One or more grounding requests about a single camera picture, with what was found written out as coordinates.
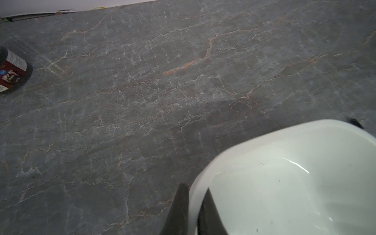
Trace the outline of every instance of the gray marble countertop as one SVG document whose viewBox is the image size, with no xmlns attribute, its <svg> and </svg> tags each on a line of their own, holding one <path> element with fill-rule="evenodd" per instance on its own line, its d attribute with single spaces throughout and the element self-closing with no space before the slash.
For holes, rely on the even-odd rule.
<svg viewBox="0 0 376 235">
<path fill-rule="evenodd" d="M 376 2 L 161 0 L 0 25 L 0 234 L 158 234 L 223 150 L 346 117 L 376 134 Z"/>
</svg>

